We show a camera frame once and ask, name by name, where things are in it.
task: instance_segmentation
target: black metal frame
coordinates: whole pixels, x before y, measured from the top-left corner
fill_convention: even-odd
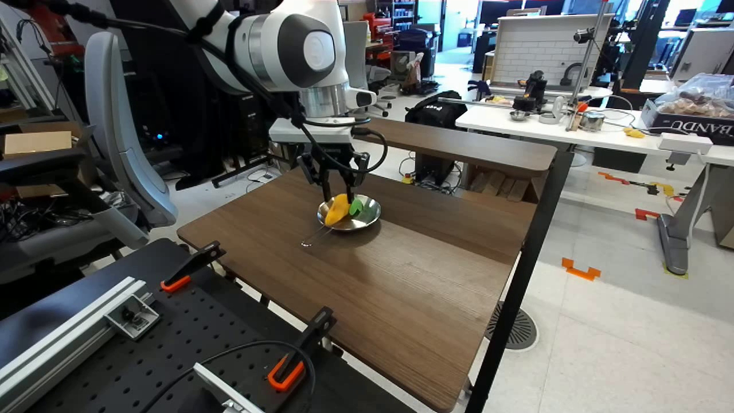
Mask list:
[[[82,277],[0,321],[3,338],[10,331],[23,331],[23,336],[7,336],[7,344],[0,347],[0,364],[15,359],[128,273],[156,288],[167,273],[181,268],[189,258],[185,247],[173,242],[156,242],[100,268],[96,275]],[[162,291],[151,294],[156,299],[153,307],[162,315],[159,325],[138,341],[113,338],[84,361],[75,374],[58,383],[31,411],[92,411],[95,406],[105,406],[108,411],[142,411],[145,405],[169,383],[169,376],[178,376],[184,364],[193,364],[191,361],[213,356],[216,347],[217,354],[221,350],[232,352],[253,340],[296,341],[301,336],[270,313],[264,300],[242,297],[237,282],[213,275],[210,268],[198,272],[191,288],[175,297],[166,297]],[[285,350],[276,347],[273,354],[269,354],[264,347],[242,354],[241,361],[210,361],[210,368],[225,379],[232,374],[226,383],[238,382],[237,389],[254,398],[261,394],[265,386],[261,374],[265,372],[264,364],[276,362],[283,354]],[[269,406],[265,411],[410,411],[397,398],[349,368],[339,352],[318,350],[312,359],[318,372],[318,390],[312,398],[307,394],[307,386],[303,386],[294,398],[269,390],[260,405]],[[217,405],[210,406],[208,398],[201,398],[194,382],[181,382],[166,390],[166,394],[169,392],[177,392],[177,398],[173,398],[177,405],[167,405],[167,398],[161,398],[161,405],[153,405],[151,411],[177,411],[177,406],[189,406],[184,411],[223,411]]]
[[[213,189],[223,189],[223,182],[226,182],[226,180],[232,180],[232,176],[237,176],[237,175],[242,175],[242,172],[247,172],[247,171],[253,171],[253,168],[257,168],[257,165],[273,165],[273,160],[270,160],[269,153],[261,156],[261,159],[254,159],[254,160],[253,160],[253,159],[245,159],[245,165],[237,165],[233,171],[213,176],[210,184],[213,184]]]
[[[482,413],[484,402],[488,398],[488,390],[491,390],[491,386],[494,386],[494,382],[497,376],[497,369],[499,369],[499,362],[503,362],[503,356],[504,356],[504,347],[507,347],[513,320],[520,313],[520,304],[525,299],[525,291],[528,291],[537,258],[540,258],[540,252],[544,247],[544,242],[546,242],[554,207],[559,202],[559,193],[564,191],[564,184],[567,184],[567,176],[569,176],[569,171],[570,171],[570,160],[573,160],[573,152],[575,152],[573,145],[570,146],[559,146],[554,159],[553,159],[544,196],[540,199],[540,207],[535,212],[535,218],[530,223],[530,230],[528,230],[528,236],[525,236],[525,244],[523,244],[523,258],[520,258],[520,261],[515,267],[515,273],[513,273],[513,277],[510,282],[507,297],[504,297],[504,304],[503,304],[503,311],[499,311],[497,325],[495,325],[495,331],[491,336],[491,341],[486,347],[476,383],[472,386],[472,392],[470,392],[470,400],[467,400],[467,406],[466,406],[467,413]]]

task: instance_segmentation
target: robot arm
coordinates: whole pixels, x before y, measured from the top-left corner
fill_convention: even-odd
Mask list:
[[[223,50],[226,62],[213,52],[206,52],[206,59],[232,89],[253,91],[253,85],[242,85],[232,74],[242,72],[264,91],[299,91],[303,115],[310,119],[324,118],[325,124],[358,109],[358,103],[374,101],[372,91],[349,88],[338,0],[285,0],[270,13],[254,16],[225,12],[217,0],[169,3],[189,31],[210,28],[201,41]],[[283,141],[273,136],[273,141],[307,143],[303,134],[287,134]]]
[[[349,88],[338,0],[285,0],[254,16],[225,12],[217,0],[169,3],[189,31],[206,32],[206,59],[232,89],[253,91],[254,81],[265,95],[299,91],[299,109],[276,119],[269,136],[280,145],[307,145],[299,164],[307,182],[320,184],[325,202],[327,171],[341,175],[351,199],[351,189],[370,172],[370,156],[353,152],[353,119],[339,115],[372,103],[374,95]]]

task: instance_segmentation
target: wooden table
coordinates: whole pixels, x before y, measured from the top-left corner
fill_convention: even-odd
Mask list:
[[[370,128],[386,136],[389,146],[464,160],[466,175],[462,187],[488,196],[504,196],[510,199],[537,202],[546,187],[546,172],[554,159],[554,146],[550,145],[494,138],[457,128],[436,128],[392,119],[372,119]],[[361,141],[378,143],[376,136],[363,136]]]
[[[476,168],[503,171],[515,176],[546,175],[554,156],[554,146],[549,145],[480,136],[457,128],[436,128],[392,119],[372,119],[370,128],[386,136],[389,146],[464,160]]]
[[[225,268],[301,320],[333,307],[335,341],[432,409],[450,411],[535,207],[448,198],[378,176],[368,176],[361,193],[382,205],[382,220],[361,235],[324,235],[314,220],[320,191],[288,172],[178,236],[194,247],[221,242]]]

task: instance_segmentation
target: white floor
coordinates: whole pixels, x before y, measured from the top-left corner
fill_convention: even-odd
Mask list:
[[[467,74],[464,65],[455,65],[441,67],[439,79],[466,89]],[[389,118],[401,119],[413,103],[416,99],[397,99]],[[406,156],[389,152],[378,175],[398,180]],[[532,350],[504,354],[484,411],[731,413],[734,254],[716,247],[704,215],[692,236],[691,273],[669,275],[660,265],[654,223],[635,220],[632,208],[667,212],[678,202],[666,205],[663,196],[608,182],[599,172],[584,153],[573,164],[523,304],[540,325],[540,340]],[[640,176],[612,175],[671,184],[682,193],[697,172],[692,165],[669,175],[660,159],[648,159]],[[178,226],[245,196],[273,175],[257,171],[221,191],[200,187],[175,193]],[[159,230],[156,236],[175,238],[175,230]],[[561,258],[575,260],[580,268],[599,268],[600,277],[589,282],[569,275]],[[416,411],[426,411],[401,390],[395,394]]]

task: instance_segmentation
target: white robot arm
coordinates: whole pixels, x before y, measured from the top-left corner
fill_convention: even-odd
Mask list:
[[[349,88],[338,0],[285,0],[270,13],[254,16],[225,12],[217,0],[169,3],[189,31],[210,28],[201,41],[225,55],[206,52],[206,59],[232,89],[253,89],[232,74],[245,72],[265,91],[299,91],[303,118],[327,126],[351,124],[353,119],[338,118],[374,101],[372,91]],[[316,128],[314,136],[318,143],[349,143],[343,130]],[[270,138],[307,143],[303,130],[288,130],[285,119],[273,124]]]
[[[351,89],[343,65],[343,28],[338,0],[283,0],[270,13],[226,12],[217,0],[169,0],[185,31],[111,19],[82,5],[51,0],[51,9],[99,28],[159,31],[201,45],[223,85],[261,96],[273,119],[269,136],[280,145],[304,145],[299,156],[304,176],[331,199],[327,171],[351,189],[368,172],[370,156],[356,153],[351,109],[374,103],[374,95]]]

